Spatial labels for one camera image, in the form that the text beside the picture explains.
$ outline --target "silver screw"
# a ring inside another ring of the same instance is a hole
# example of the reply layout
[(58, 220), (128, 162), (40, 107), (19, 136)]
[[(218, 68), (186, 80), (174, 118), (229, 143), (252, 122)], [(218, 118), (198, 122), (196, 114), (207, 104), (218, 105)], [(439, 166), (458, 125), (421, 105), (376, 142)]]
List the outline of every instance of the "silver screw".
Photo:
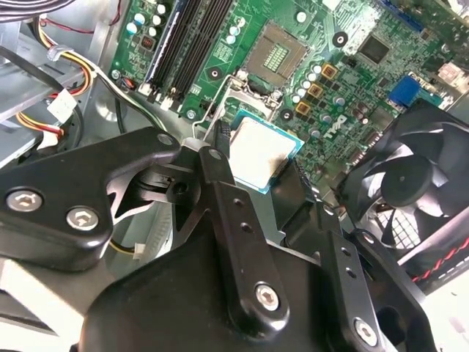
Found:
[(75, 208), (68, 212), (67, 223), (76, 230), (91, 231), (99, 223), (99, 218), (93, 210)]
[(173, 140), (171, 139), (170, 136), (167, 136), (166, 134), (158, 134), (158, 141), (160, 141), (161, 143), (163, 144), (166, 144), (166, 145), (171, 145), (173, 144)]
[(369, 346), (376, 346), (378, 344), (378, 336), (373, 331), (370, 325), (365, 323), (360, 318), (355, 319), (355, 330), (361, 339)]
[(367, 234), (366, 232), (363, 233), (363, 236), (365, 237), (365, 239), (370, 242), (371, 244), (374, 243), (374, 239), (372, 236), (370, 236), (369, 234)]
[(324, 204), (324, 211), (329, 214), (330, 216), (333, 216), (334, 215), (334, 210), (330, 209), (330, 207), (326, 204)]
[(215, 150), (215, 149), (210, 149), (210, 150), (208, 151), (208, 153), (209, 153), (213, 158), (215, 158), (215, 159), (217, 159), (217, 160), (221, 160), (220, 152), (218, 152), (217, 150)]
[(120, 72), (118, 70), (112, 70), (111, 71), (111, 78), (115, 81), (117, 81), (120, 78)]
[(43, 204), (43, 198), (33, 191), (16, 191), (7, 197), (8, 208), (22, 213), (35, 211)]
[(197, 114), (194, 110), (189, 110), (186, 116), (188, 117), (188, 119), (193, 120), (196, 118)]
[(256, 298), (266, 310), (270, 310), (271, 312), (277, 310), (280, 305), (277, 293), (272, 287), (267, 285), (259, 285), (256, 287)]

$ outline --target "screw hole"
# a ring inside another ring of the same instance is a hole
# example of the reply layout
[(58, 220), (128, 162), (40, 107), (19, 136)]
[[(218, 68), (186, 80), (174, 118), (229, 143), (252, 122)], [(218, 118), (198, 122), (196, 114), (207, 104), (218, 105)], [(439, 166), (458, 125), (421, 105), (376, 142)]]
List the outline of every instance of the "screw hole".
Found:
[(235, 198), (233, 203), (236, 204), (238, 207), (244, 207), (244, 202), (241, 199)]
[(346, 268), (345, 271), (347, 272), (347, 274), (349, 274), (349, 276), (352, 278), (352, 279), (356, 279), (357, 276), (355, 275), (355, 273), (353, 272), (353, 270), (351, 268)]
[(252, 229), (252, 227), (249, 225), (249, 224), (246, 224), (245, 222), (243, 222), (241, 224), (241, 229), (244, 231), (244, 232), (247, 232), (247, 233), (253, 233), (254, 230)]
[(345, 254), (345, 255), (347, 255), (348, 257), (350, 257), (350, 256), (351, 256), (350, 252), (349, 252), (349, 251), (347, 251), (347, 248), (345, 248), (345, 247), (342, 247), (342, 248), (341, 248), (341, 250), (342, 250), (342, 253), (344, 253), (344, 254)]
[(176, 185), (173, 188), (173, 192), (174, 194), (177, 194), (180, 196), (181, 194), (184, 194), (185, 192), (187, 192), (188, 189), (189, 189), (188, 185), (180, 182), (180, 183), (176, 183)]

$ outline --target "white cable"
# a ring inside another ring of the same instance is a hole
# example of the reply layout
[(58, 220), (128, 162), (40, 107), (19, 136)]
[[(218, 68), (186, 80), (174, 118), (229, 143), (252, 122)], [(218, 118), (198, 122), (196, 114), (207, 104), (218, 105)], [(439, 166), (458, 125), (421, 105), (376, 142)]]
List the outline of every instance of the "white cable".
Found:
[[(57, 43), (51, 38), (49, 37), (44, 31), (43, 31), (43, 34), (45, 37), (47, 37), (47, 39), (53, 43), (54, 45), (57, 45)], [(64, 51), (64, 52), (68, 52), (74, 56), (77, 56), (79, 59), (85, 61), (95, 72), (96, 74), (99, 75), (99, 77), (101, 77), (104, 81), (106, 81), (106, 83), (113, 89), (113, 91), (115, 93), (118, 94), (118, 96), (120, 96), (122, 99), (124, 99), (125, 101), (127, 101), (130, 105), (133, 105), (133, 106), (137, 106), (139, 107), (140, 109), (144, 110), (146, 113), (148, 113), (149, 116), (153, 117), (153, 119), (156, 121), (157, 124), (159, 124), (159, 126), (161, 127), (162, 130), (164, 130), (165, 132), (168, 132), (168, 129), (166, 128), (166, 126), (164, 125), (163, 121), (160, 120), (159, 117), (156, 117), (154, 114), (152, 114), (147, 108), (145, 108), (144, 106), (142, 106), (140, 103), (138, 103), (136, 100), (132, 99), (132, 97), (128, 96), (127, 94), (125, 94), (104, 72), (103, 70), (100, 69), (99, 66), (97, 66), (93, 61), (90, 61), (89, 59), (87, 59), (85, 56), (83, 55), (80, 55), (79, 53), (77, 53), (76, 51)]]

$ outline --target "fan blade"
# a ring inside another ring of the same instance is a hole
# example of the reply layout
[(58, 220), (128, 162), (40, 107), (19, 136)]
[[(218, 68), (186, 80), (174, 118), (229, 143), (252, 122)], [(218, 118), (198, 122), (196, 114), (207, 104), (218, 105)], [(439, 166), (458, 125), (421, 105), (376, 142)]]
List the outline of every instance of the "fan blade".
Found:
[(448, 179), (458, 174), (468, 174), (469, 133), (454, 125), (443, 125), (444, 145), (438, 166)]
[(395, 158), (389, 161), (385, 161), (373, 169), (369, 170), (365, 177), (369, 177), (372, 175), (380, 174), (381, 172), (387, 172), (390, 169), (407, 169), (409, 166), (412, 166), (412, 160), (415, 158), (414, 155), (405, 156), (403, 158)]
[(400, 136), (399, 141), (407, 145), (415, 155), (421, 155), (435, 164), (443, 149), (441, 133), (411, 133)]
[(431, 216), (420, 209), (416, 209), (413, 215), (416, 218), (420, 241), (426, 240), (450, 220), (450, 218)]
[(386, 224), (386, 228), (384, 229), (383, 236), (381, 238), (381, 242), (389, 246), (396, 245), (396, 240), (394, 239), (394, 233), (393, 233), (393, 220), (394, 220), (395, 214), (396, 214), (396, 209), (394, 209), (393, 212), (391, 213), (391, 216), (389, 217), (389, 221)]
[(458, 174), (437, 190), (437, 199), (445, 215), (454, 216), (469, 206), (467, 184), (468, 174)]

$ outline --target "black ram slot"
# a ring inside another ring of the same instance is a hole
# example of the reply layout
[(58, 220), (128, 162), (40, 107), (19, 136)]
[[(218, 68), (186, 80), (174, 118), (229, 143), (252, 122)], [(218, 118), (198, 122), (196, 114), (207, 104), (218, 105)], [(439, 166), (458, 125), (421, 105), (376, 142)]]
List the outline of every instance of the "black ram slot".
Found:
[(182, 102), (188, 94), (193, 80), (199, 73), (208, 51), (218, 36), (221, 24), (225, 21), (226, 14), (232, 3), (233, 0), (212, 0), (210, 2), (210, 6), (200, 24), (200, 30), (195, 36), (191, 49), (180, 66), (172, 85), (175, 100)]
[(190, 0), (188, 6), (185, 8), (180, 23), (171, 36), (171, 39), (166, 48), (166, 52), (158, 69), (156, 70), (155, 76), (151, 79), (151, 84), (154, 87), (162, 87), (168, 78), (168, 75), (172, 69), (172, 65), (180, 53), (181, 47), (185, 42), (186, 35), (191, 27), (196, 13), (199, 11), (199, 6), (201, 3), (202, 0)]

